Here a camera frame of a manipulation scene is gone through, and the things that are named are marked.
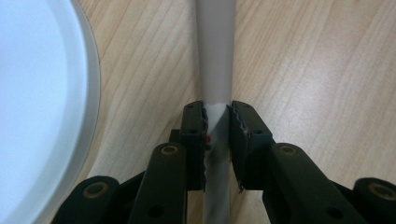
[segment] red marking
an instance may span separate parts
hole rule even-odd
[[[210,144],[210,142],[212,141],[212,139],[210,138],[210,136],[208,135],[205,139],[207,144]]]

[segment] white plate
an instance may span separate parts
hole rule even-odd
[[[77,1],[0,0],[0,223],[43,223],[89,150],[100,95]]]

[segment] white pole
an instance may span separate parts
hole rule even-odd
[[[210,151],[205,154],[204,223],[230,223],[229,113],[235,0],[196,0],[202,99]]]

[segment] table surface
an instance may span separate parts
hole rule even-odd
[[[193,0],[80,0],[101,63],[101,104],[79,176],[123,182],[200,100]],[[396,1],[238,0],[233,98],[253,105],[277,142],[303,148],[351,188],[396,183]],[[188,223],[202,222],[202,192]],[[268,223],[259,191],[238,194],[233,223]]]

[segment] wood grain surface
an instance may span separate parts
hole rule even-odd
[[[200,100],[193,0],[79,1],[101,63],[101,104],[79,176],[120,182],[146,169],[151,150]],[[238,0],[233,98],[253,105],[277,142],[303,148],[351,188],[396,183],[396,1]],[[238,194],[233,223],[268,223],[261,192]],[[188,223],[202,222],[189,193]]]

